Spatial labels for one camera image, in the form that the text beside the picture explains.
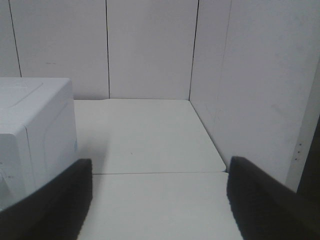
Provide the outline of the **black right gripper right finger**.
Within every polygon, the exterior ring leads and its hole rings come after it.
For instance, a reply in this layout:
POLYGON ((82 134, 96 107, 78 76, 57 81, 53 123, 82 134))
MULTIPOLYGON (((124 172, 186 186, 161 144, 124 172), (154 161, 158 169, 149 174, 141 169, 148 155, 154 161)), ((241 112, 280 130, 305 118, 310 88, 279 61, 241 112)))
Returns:
POLYGON ((245 240, 318 240, 320 206, 244 157, 230 161, 226 194, 245 240))

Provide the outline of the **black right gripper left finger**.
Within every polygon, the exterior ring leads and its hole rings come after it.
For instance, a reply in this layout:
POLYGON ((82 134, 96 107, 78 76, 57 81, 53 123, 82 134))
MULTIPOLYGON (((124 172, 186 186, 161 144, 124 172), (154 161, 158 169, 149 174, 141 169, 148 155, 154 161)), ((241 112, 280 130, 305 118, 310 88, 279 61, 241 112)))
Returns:
POLYGON ((93 165, 78 159, 0 213, 2 240, 76 240, 93 199, 93 165))

